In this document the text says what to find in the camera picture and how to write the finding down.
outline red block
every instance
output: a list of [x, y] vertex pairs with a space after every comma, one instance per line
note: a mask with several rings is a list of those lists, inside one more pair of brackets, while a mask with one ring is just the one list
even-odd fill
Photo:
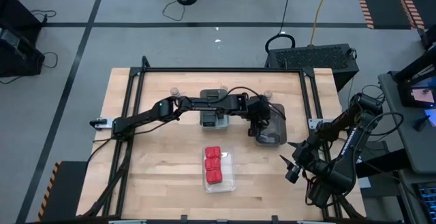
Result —
[[206, 172], [206, 181], [208, 184], [216, 184], [223, 181], [221, 170], [210, 170]]
[[204, 160], [204, 167], [206, 171], [209, 170], [220, 170], [221, 169], [221, 159], [206, 159]]
[[221, 158], [221, 149], [219, 146], [209, 146], [204, 150], [207, 159]]

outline wooden tabletop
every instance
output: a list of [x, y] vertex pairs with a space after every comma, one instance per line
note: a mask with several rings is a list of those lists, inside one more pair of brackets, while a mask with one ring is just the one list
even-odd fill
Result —
[[[129, 69], [112, 70], [102, 117], [121, 115]], [[341, 107], [330, 69], [315, 69], [315, 78], [324, 118], [335, 118]], [[307, 79], [311, 111], [315, 109]], [[202, 89], [219, 89], [226, 85], [247, 86], [258, 93], [273, 92], [271, 102], [285, 108], [288, 142], [301, 142], [309, 134], [298, 74], [291, 73], [146, 73], [140, 112], [170, 96], [177, 87], [181, 95], [199, 97]], [[130, 114], [133, 110], [134, 85]], [[283, 145], [264, 148], [255, 145], [247, 136], [249, 122], [230, 117], [226, 131], [203, 131], [199, 126], [200, 113], [186, 112], [180, 121], [173, 121], [152, 133], [138, 135], [127, 181], [123, 219], [189, 219], [322, 220], [321, 210], [305, 205], [306, 180], [302, 177], [293, 185], [285, 179], [286, 168], [279, 155], [292, 158], [294, 149]], [[138, 128], [144, 131], [159, 123]], [[95, 139], [110, 137], [110, 130], [99, 131]], [[101, 142], [96, 142], [95, 150]], [[88, 210], [108, 183], [115, 142], [102, 148], [89, 164], [77, 214]], [[202, 186], [202, 149], [207, 145], [231, 147], [234, 153], [236, 189], [228, 193], [206, 193]], [[342, 141], [334, 143], [330, 151], [335, 158]], [[365, 215], [358, 184], [347, 199]], [[116, 197], [112, 198], [110, 213], [114, 213]]]

